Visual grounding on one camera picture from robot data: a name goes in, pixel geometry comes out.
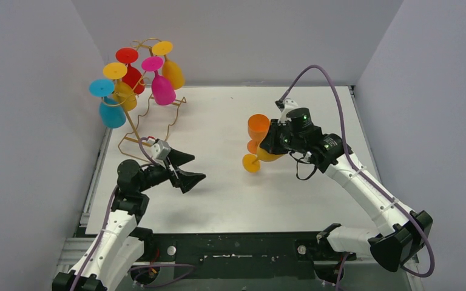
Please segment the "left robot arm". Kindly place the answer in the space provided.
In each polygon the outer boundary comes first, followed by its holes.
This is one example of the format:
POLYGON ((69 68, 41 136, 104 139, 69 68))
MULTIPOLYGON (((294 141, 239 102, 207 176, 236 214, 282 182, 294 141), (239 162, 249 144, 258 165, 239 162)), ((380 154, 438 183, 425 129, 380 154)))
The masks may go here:
POLYGON ((206 175, 182 170, 180 167, 195 156, 164 141, 153 145, 152 153, 156 160, 152 164, 141 165, 134 159, 119 164, 99 233, 68 272, 55 276, 52 290, 115 290, 137 260, 154 257, 153 231, 139 227, 149 203, 144 191, 169 181, 186 193, 206 175))

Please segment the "orange wine glass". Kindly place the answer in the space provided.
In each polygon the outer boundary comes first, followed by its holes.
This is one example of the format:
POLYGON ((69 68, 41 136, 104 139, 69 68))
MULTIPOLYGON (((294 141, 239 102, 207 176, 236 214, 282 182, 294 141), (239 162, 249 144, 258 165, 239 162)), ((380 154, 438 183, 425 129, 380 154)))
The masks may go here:
POLYGON ((254 114, 248 119, 248 135, 251 140, 247 143, 247 150, 250 153, 257 153, 257 148, 265 138, 270 123, 269 118, 262 114, 254 114))

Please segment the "pink wine glass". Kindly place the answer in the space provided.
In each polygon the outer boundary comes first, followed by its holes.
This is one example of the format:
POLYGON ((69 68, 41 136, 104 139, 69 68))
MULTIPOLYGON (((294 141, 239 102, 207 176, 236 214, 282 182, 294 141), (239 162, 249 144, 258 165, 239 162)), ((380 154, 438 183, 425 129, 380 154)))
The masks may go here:
POLYGON ((159 56, 150 56, 142 61, 141 68, 146 72, 153 72, 154 78, 151 82, 152 95, 158 105, 169 105, 176 100, 176 93, 171 82, 159 74, 159 69, 164 61, 159 56))

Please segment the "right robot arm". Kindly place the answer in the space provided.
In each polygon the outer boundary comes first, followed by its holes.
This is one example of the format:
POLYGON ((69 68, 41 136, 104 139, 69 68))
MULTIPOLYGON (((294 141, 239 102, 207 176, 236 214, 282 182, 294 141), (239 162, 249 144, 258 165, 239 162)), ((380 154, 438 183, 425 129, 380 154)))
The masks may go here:
POLYGON ((341 252, 371 256, 390 272, 404 268, 427 241, 433 219, 424 210, 414 211, 390 195, 365 170, 351 147, 334 133, 325 134, 313 124, 309 109, 292 109, 282 119, 271 119, 268 133, 258 147, 263 159, 299 153, 299 163, 312 164, 338 183, 366 212, 375 229, 331 224, 318 234, 317 250, 327 260, 341 252))

